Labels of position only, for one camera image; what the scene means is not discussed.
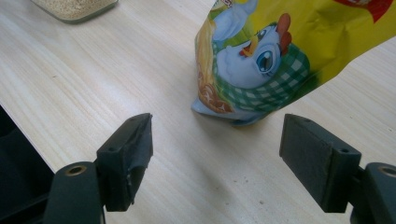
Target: screw hole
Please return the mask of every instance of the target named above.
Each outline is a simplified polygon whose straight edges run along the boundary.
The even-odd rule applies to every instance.
[[[382,172],[384,175],[388,175],[391,177],[395,177],[396,178],[396,170],[391,168],[391,167],[387,167],[387,166],[381,166],[378,168],[380,172]]]
[[[80,175],[84,173],[85,170],[87,170],[86,166],[82,166],[82,165],[73,166],[72,168],[66,171],[66,175],[67,176]]]

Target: plastic packaging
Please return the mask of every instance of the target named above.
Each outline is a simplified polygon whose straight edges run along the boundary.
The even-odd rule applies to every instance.
[[[395,36],[392,1],[216,1],[195,38],[191,108],[233,125],[264,118]]]

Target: green checkered scarf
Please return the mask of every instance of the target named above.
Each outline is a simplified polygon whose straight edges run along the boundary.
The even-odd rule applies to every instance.
[[[213,44],[213,50],[216,60],[219,52],[216,44]],[[216,63],[213,63],[213,74],[219,97],[223,100],[241,109],[271,112],[284,106],[307,80],[309,61],[303,52],[290,44],[278,71],[269,81],[254,89],[237,88],[223,80],[218,75]]]

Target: light wood grain surface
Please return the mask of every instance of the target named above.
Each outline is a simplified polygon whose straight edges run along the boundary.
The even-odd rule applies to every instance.
[[[286,113],[368,162],[396,163],[396,38],[255,125],[190,110],[193,39],[213,0],[119,1],[79,25],[0,0],[0,104],[53,171],[93,161],[129,117],[153,115],[154,157],[135,205],[107,223],[349,223],[324,214],[278,156]]]

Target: cartoon chicken beak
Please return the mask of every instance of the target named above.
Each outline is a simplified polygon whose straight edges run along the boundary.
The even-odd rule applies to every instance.
[[[250,38],[250,44],[242,48],[239,54],[245,57],[251,57],[254,54],[254,51],[256,50],[258,45],[259,45],[259,38],[256,35],[254,35],[253,37]]]

